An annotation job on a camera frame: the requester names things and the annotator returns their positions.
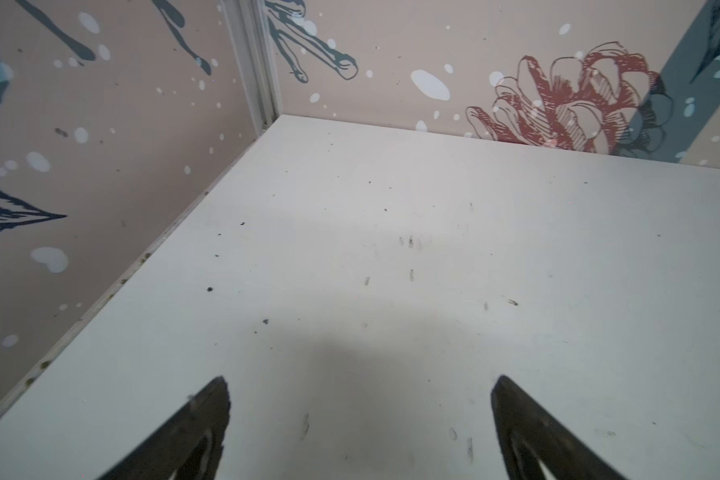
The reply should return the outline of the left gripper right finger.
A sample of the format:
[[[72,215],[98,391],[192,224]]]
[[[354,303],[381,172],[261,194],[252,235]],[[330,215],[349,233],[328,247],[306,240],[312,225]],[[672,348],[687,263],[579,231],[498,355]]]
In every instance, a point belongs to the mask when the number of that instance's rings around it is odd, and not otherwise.
[[[506,375],[491,392],[504,465],[511,479],[621,479],[600,458]]]

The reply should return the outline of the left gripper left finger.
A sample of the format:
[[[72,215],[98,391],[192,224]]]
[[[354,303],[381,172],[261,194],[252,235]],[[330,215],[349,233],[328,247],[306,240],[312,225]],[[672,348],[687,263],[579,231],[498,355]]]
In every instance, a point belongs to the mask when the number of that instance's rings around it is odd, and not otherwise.
[[[101,477],[213,479],[223,454],[230,409],[227,382],[217,376]]]

